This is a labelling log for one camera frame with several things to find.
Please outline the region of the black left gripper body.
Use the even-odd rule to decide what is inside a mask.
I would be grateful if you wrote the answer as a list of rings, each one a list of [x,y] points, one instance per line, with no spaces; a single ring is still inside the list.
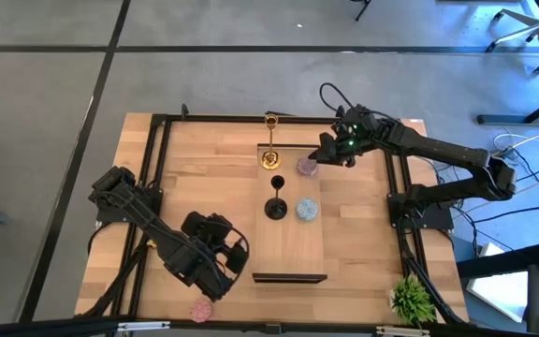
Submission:
[[[226,236],[232,228],[232,224],[219,214],[209,215],[208,226],[211,232],[208,237],[197,237],[211,251],[209,253],[210,265],[215,265],[216,251],[222,250],[226,244]]]

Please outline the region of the wooden riser shelf black legs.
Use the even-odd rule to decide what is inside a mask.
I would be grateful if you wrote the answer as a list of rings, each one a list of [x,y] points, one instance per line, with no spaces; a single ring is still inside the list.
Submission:
[[[328,278],[324,268],[319,174],[307,177],[297,171],[298,160],[307,157],[315,147],[290,144],[276,146],[274,150],[281,165],[275,170],[257,170],[253,278],[257,283],[319,284]],[[279,196],[288,211],[281,220],[271,220],[264,212],[266,201],[274,196],[270,185],[274,175],[285,179]],[[311,222],[297,218],[296,204],[302,198],[311,198],[318,204],[318,215]]]

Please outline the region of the small green potted plant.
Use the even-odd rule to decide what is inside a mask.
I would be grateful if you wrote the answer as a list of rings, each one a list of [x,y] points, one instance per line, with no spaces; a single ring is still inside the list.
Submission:
[[[406,325],[420,327],[437,321],[427,289],[415,274],[401,278],[389,292],[390,310]]]

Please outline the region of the mauve round candle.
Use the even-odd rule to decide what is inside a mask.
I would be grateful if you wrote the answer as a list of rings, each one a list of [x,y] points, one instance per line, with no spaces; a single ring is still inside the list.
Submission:
[[[301,157],[297,162],[297,171],[302,176],[311,177],[318,170],[318,164],[314,159]]]

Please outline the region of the white office chair base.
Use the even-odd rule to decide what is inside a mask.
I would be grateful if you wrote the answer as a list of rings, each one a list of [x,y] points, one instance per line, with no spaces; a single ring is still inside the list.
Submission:
[[[539,19],[531,15],[520,14],[518,12],[503,8],[494,15],[492,22],[496,23],[504,16],[510,17],[517,22],[525,24],[525,27],[511,34],[494,39],[485,49],[486,53],[493,52],[495,48],[502,42],[520,37],[525,37],[526,42],[531,42],[537,38],[539,43]],[[534,70],[534,73],[539,74],[539,66]]]

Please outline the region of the light blue round candle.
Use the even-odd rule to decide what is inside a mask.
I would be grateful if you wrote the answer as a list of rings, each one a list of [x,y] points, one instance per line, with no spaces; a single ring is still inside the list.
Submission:
[[[301,221],[313,221],[318,215],[318,212],[318,204],[311,198],[302,198],[296,204],[297,218]]]

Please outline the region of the tall gold candlestick holder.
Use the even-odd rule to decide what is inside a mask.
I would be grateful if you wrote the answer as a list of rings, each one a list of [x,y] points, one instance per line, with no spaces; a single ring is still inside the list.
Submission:
[[[279,117],[273,113],[267,114],[264,123],[269,131],[269,148],[262,154],[260,164],[266,170],[275,170],[281,165],[281,158],[273,149],[273,130],[279,123]]]

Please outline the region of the black candlestick holder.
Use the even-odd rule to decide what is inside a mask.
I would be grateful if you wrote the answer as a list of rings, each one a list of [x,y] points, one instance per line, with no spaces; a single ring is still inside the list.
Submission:
[[[264,206],[265,215],[271,220],[283,219],[288,211],[286,202],[280,198],[280,190],[284,187],[285,179],[281,175],[274,175],[270,179],[270,185],[274,190],[274,196],[269,198]]]

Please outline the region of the white floor box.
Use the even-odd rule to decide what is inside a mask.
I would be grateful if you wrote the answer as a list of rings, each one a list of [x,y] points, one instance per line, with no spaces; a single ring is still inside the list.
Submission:
[[[465,289],[513,321],[523,322],[528,302],[526,271],[473,278]]]

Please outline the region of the black gantry frame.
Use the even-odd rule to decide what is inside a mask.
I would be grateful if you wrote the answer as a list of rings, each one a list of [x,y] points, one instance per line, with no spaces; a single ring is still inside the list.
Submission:
[[[136,320],[130,315],[76,316],[68,319],[0,324],[0,337],[84,337],[144,330],[237,330],[280,335],[287,332],[358,333],[398,337],[539,337],[536,332],[480,328],[471,324],[425,323],[419,328],[387,324],[259,323],[190,320]]]

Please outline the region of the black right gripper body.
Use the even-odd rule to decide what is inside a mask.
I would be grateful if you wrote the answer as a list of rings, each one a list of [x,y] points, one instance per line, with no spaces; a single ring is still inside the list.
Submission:
[[[375,148],[372,138],[384,121],[375,111],[363,106],[348,110],[339,106],[336,117],[338,120],[331,129],[335,133],[334,154],[338,160],[354,160]]]

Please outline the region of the pink round candle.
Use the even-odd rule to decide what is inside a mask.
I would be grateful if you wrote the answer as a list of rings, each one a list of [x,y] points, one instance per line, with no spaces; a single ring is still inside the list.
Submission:
[[[208,300],[195,300],[189,312],[190,318],[196,323],[203,323],[212,316],[212,303]]]

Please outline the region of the black aluminium table frame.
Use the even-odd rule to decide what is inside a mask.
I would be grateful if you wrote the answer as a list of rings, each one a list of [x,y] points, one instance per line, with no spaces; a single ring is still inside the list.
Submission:
[[[329,124],[282,118],[281,145],[313,145]],[[162,171],[161,217],[179,228],[192,211],[218,213],[255,240],[257,170],[269,131],[258,116],[194,116],[174,121]],[[386,156],[375,150],[352,168],[321,166],[324,268],[319,284],[257,283],[252,253],[242,276],[219,301],[186,286],[150,254],[138,315],[190,319],[195,300],[212,303],[208,321],[315,324],[395,324],[389,292],[402,277],[399,246],[386,208]]]

